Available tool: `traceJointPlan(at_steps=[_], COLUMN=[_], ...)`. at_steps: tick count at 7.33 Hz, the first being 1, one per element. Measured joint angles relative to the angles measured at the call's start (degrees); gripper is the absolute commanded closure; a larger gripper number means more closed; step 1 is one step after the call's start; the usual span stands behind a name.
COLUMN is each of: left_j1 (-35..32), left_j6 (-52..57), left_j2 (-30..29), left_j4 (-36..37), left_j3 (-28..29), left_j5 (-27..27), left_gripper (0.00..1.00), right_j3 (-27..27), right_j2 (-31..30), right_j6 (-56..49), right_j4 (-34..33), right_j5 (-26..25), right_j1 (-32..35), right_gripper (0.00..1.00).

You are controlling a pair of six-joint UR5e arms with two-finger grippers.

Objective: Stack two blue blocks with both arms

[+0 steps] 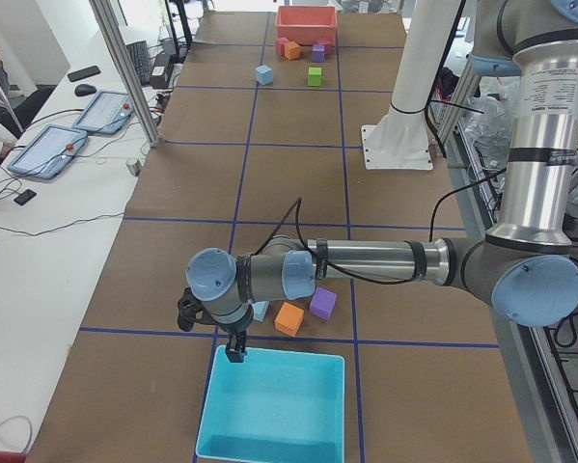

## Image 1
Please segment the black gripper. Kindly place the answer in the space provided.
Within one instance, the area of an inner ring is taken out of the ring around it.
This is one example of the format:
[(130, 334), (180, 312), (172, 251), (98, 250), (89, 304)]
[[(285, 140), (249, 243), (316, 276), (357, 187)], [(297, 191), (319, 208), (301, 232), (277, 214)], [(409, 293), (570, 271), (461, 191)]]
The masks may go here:
[(248, 317), (243, 317), (235, 323), (220, 325), (220, 328), (229, 336), (225, 353), (231, 363), (244, 362), (244, 358), (247, 355), (247, 329), (250, 325), (251, 319)]

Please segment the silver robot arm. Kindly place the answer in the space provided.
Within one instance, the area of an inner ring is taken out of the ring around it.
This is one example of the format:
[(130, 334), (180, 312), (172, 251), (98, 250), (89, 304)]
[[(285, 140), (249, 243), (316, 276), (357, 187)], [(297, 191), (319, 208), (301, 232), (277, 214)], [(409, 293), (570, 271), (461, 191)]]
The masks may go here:
[(578, 306), (578, 267), (563, 221), (577, 160), (578, 1), (482, 1), (476, 59), (514, 62), (521, 74), (499, 219), (483, 239), (425, 242), (270, 236), (253, 254), (208, 248), (186, 268), (178, 325), (216, 325), (242, 362), (257, 302), (312, 295), (317, 281), (382, 285), (430, 281), (464, 290), (502, 318), (545, 327)]

